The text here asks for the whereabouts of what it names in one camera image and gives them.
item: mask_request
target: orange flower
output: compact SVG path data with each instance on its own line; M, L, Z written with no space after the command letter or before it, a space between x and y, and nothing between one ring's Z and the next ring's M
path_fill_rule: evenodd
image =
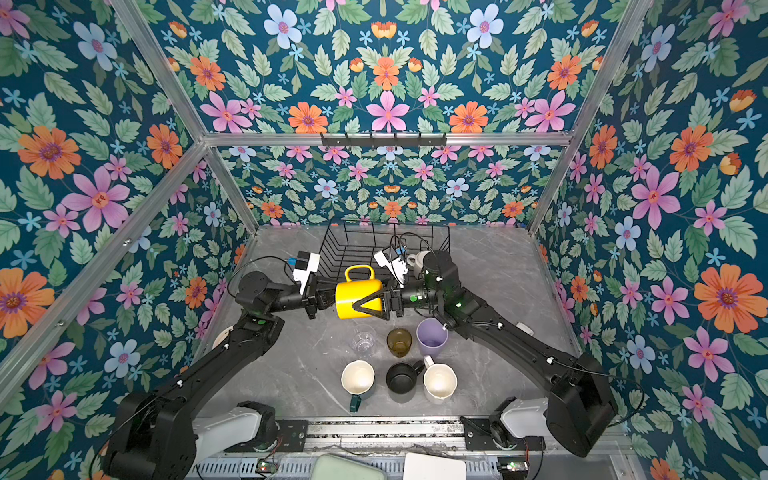
M178 38L186 38L187 37L187 27L183 26L179 22L171 22L168 24L170 27L170 30L176 34Z
M574 277L571 281L571 293L574 294L574 300L583 303L587 299L588 292L589 286L584 282L584 279L579 275Z
M422 65L422 61L418 58L411 58L408 60L408 69L414 73L417 71L420 71L424 65Z
M371 24L371 31L376 38L392 38L397 32L397 24L393 22L375 22Z
M598 29L598 25L600 22L597 20L590 20L589 22L585 23L583 27L581 27L581 36L582 37L588 37L589 35L592 35L595 30Z
M182 155L179 137L170 131L166 124L152 125L149 128L151 137L147 137L147 146L152 149L152 158L156 163L162 163L163 168L170 170Z
M592 146L589 147L589 163L597 169L605 168L614 157L614 148L618 144L615 137L616 129L603 125L599 132L592 137Z
M245 251L245 243L241 243L240 246L235 249L235 265L240 263L240 259L243 258L244 251Z
M696 129L691 127L683 130L680 138L675 138L672 142L674 153L670 155L670 162L674 169L683 172L688 169L692 172L699 168L699 162L705 161L712 153L709 146L713 142L711 133L704 133L707 127L697 125Z
M184 302L190 306L190 308L197 308L203 304L205 300L205 294L208 293L208 287L205 286L206 281L202 277L196 276L190 280L190 285L187 287L187 298Z
M389 202L384 206L384 213L395 218L402 213L402 207L397 202Z
M694 296L699 312L706 320L715 319L715 328L733 333L733 323L742 333L757 329L753 315L768 316L768 300L754 293L763 291L763 284L754 273L741 276L741 268L724 263L720 272L713 266L701 274L704 283L697 283Z
M730 153L720 161L720 171L726 175L736 175L741 170L741 159L736 152Z
M362 63L362 59L360 57L354 58L349 63L349 69L351 71L362 71L362 67L363 67L363 63Z
M755 95L755 92L751 90L739 90L730 98L730 110L742 111L744 108L749 107L756 99L757 95Z
M552 71L547 75L549 88L554 90L565 90L565 88L576 81L576 75L581 73L581 59L578 56L571 57L565 55L562 61L556 61L552 65Z
M512 217L515 218L519 214L523 213L523 209L525 209L525 205L523 205L522 202L511 202L509 204L504 205L504 216L505 217Z
M384 90L392 90L400 80L397 75L400 73L400 67L395 65L395 61L390 57L381 57L379 64L373 67L373 74L376 76L373 80Z
M328 131L328 119L321 115L322 112L316 105L310 107L310 104L300 101L299 106L291 107L288 113L291 115L288 123L296 128L298 134L324 134Z
M654 458L650 463L650 476L654 480L680 480L680 475L663 458Z
M197 83L205 85L211 91L223 90L227 79L221 73L221 67L216 62L208 60L208 57L193 57L190 67L192 75L196 75Z
M274 202L264 202L261 204L261 210L269 218L281 218L283 216L283 208Z
M18 142L24 147L18 156L22 162L32 164L29 170L41 177L47 174L53 180L60 180L64 174L74 172L73 165L80 164L80 155L75 153L80 147L58 128L50 131L47 127L35 127L34 135L24 134Z
M47 282L37 272L24 278L20 268L0 270L0 328L5 327L5 338L27 333L27 323L35 325L45 313L42 306L53 303L53 289L43 288Z
M449 123L453 125L451 131L455 134L479 134L482 127L488 124L488 113L485 107L479 106L476 101L468 101L467 105L456 107L455 115L451 115Z

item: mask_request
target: yellow mug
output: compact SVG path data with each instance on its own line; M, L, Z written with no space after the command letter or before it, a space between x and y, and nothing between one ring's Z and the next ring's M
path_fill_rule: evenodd
M355 268L367 268L368 270L371 270L371 277L368 280L350 279L349 271L354 270ZM382 281L376 279L373 267L370 265L352 265L350 268L346 269L344 276L346 277L346 282L336 285L336 313L339 315L339 318L342 320L349 320L371 316L368 313L354 310L352 305L356 301L382 289ZM362 306L377 312L383 310L382 300L380 298L370 300Z

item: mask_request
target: mug handle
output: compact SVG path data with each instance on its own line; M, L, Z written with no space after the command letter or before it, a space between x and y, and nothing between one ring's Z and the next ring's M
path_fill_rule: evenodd
M371 277L369 278L369 280L373 280L373 279L376 278L376 274L373 272L373 267L372 266L370 266L370 265L352 265L351 267L349 267L346 270L344 270L344 276L346 277L346 281L347 282L351 282L352 281L352 279L349 278L349 271L350 270L354 270L355 268L367 268L368 270L371 270Z
M360 398L360 396L353 395L352 399L349 401L349 411L352 413L357 413L361 403L362 403L362 399Z

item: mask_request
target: brown glass cup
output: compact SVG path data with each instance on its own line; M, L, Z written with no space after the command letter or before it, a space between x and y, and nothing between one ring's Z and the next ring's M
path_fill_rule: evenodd
M411 333L406 329L394 329L386 336L386 345L389 347L389 351L398 358L408 355L412 342Z

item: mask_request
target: cable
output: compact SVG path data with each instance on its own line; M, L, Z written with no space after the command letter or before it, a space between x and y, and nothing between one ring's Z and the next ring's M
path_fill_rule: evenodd
M551 357L547 358L547 361L549 362L549 361L550 361L550 359L551 359L551 361L552 361L552 362L554 362L554 363L557 363L558 365L562 365L562 366L564 366L565 368L569 368L569 369L571 369L571 370L576 370L577 372L584 372L584 373L590 373L590 374L592 374L592 375L600 375L600 376L606 376L606 377L615 378L615 379L620 379L620 380L627 380L628 382L632 382L632 383L634 383L635 385L637 385L637 387L640 389L640 393L641 393L641 395L642 395L642 397L641 397L641 400L639 401L639 403L637 404L637 406L634 408L634 410L632 411L632 413L629 413L629 414L627 414L625 417L623 417L621 420L619 420L619 421L617 421L617 422L613 422L613 423L611 423L610 425L606 426L606 427L605 427L606 429L609 429L610 427L614 427L614 426L616 426L616 425L620 425L621 423L624 423L624 422L626 422L627 420L631 419L632 417L634 417L634 416L635 416L635 415L636 415L636 414L637 414L637 413L638 413L638 412L641 410L641 408L643 407L643 404L645 403L645 397L646 397L646 395L645 395L645 389L644 389L644 388L643 388L643 386L642 386L642 385L641 385L639 382L637 382L636 380L633 380L633 379L631 379L631 378L629 378L629 377L626 377L626 376L611 375L610 373L603 373L603 372L593 372L592 370L580 369L580 368L578 368L578 367L576 367L576 366L572 366L572 365L566 365L566 364L565 364L565 363L563 363L563 362L559 362L559 361L558 361L556 358L554 358L553 356L551 356Z

